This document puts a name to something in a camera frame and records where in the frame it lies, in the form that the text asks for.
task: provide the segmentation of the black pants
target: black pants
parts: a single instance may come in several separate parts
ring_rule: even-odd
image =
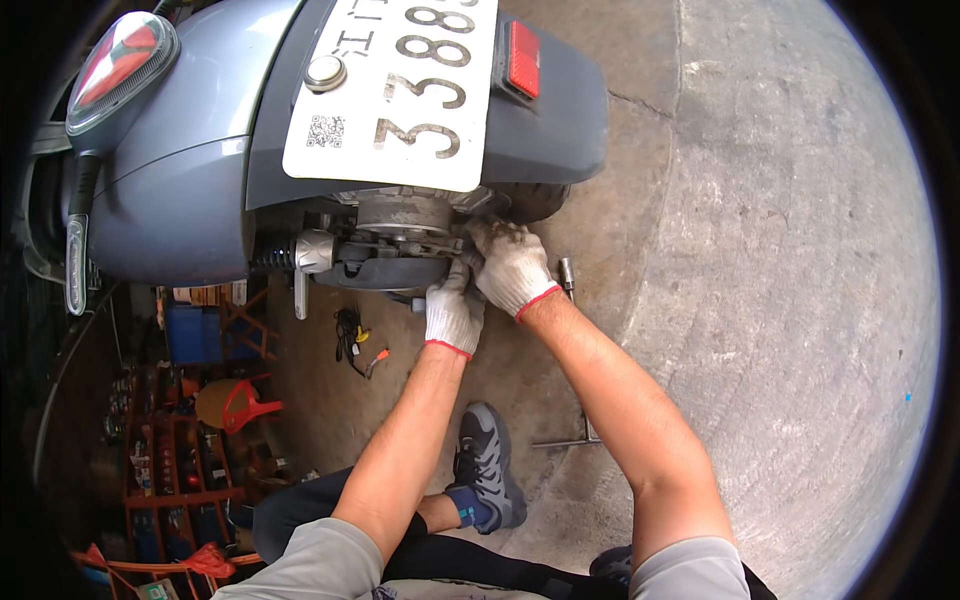
[[[260,558],[268,564],[275,562],[283,555],[294,529],[330,516],[351,470],[345,468],[276,492],[257,506],[253,513],[253,545]],[[754,600],[776,600],[750,569],[744,570]],[[416,513],[383,571],[384,582],[398,579],[457,579],[528,591],[551,600],[627,596],[627,590],[610,579],[510,559],[458,538],[427,535],[426,523]],[[757,595],[754,582],[769,595]]]

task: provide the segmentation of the tire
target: tire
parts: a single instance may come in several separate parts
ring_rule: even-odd
[[[510,197],[510,208],[500,216],[518,224],[546,219],[560,210],[570,195],[569,183],[495,183],[487,187]]]

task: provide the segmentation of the work glove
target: work glove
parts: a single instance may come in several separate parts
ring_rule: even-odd
[[[467,231],[482,256],[465,257],[477,287],[518,323],[535,302],[561,289],[546,268],[540,238],[527,226],[474,218],[467,223]]]
[[[450,273],[426,290],[425,344],[442,344],[473,358],[483,329],[485,301],[475,287],[467,288],[469,267],[454,258]]]

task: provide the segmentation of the red plastic chair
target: red plastic chair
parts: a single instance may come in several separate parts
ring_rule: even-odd
[[[253,390],[253,385],[251,381],[257,379],[263,379],[269,377],[271,373],[263,373],[262,375],[257,375],[251,377],[250,379],[241,379],[236,386],[233,387],[233,390],[230,391],[230,395],[227,396],[227,401],[224,402],[224,429],[230,435],[240,431],[244,425],[249,423],[251,420],[259,417],[260,415],[266,415],[267,413],[273,413],[283,408],[283,402],[277,400],[274,402],[257,402],[256,401],[256,392]],[[228,412],[230,403],[233,402],[233,399],[240,393],[243,393],[244,397],[247,399],[247,408],[239,410],[235,413]]]

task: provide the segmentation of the red glove cuff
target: red glove cuff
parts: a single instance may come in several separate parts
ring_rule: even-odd
[[[534,298],[534,299],[530,300],[529,302],[527,302],[526,304],[524,304],[523,307],[520,308],[520,309],[516,312],[516,316],[514,317],[514,319],[516,319],[516,322],[519,323],[519,322],[520,322],[520,317],[523,316],[523,313],[525,313],[528,308],[530,308],[531,306],[533,306],[534,304],[536,304],[536,303],[539,302],[540,300],[543,300],[543,299],[546,298],[547,296],[553,294],[554,292],[556,292],[556,291],[558,291],[558,290],[559,290],[559,291],[562,291],[563,289],[564,289],[564,288],[560,287],[559,284],[558,284],[558,285],[555,285],[555,286],[553,286],[553,287],[551,287],[551,288],[549,288],[546,292],[543,292],[542,294],[540,294],[540,295],[537,296],[536,298]]]
[[[456,346],[453,346],[452,344],[448,344],[447,342],[445,342],[445,341],[443,341],[443,340],[427,340],[426,342],[423,342],[423,345],[424,345],[424,346],[426,346],[427,344],[440,344],[441,346],[446,346],[447,348],[450,348],[451,350],[453,350],[453,351],[456,352],[457,354],[460,354],[461,356],[466,356],[466,358],[467,358],[468,361],[473,360],[473,354],[467,354],[466,352],[462,351],[461,349],[457,348]]]

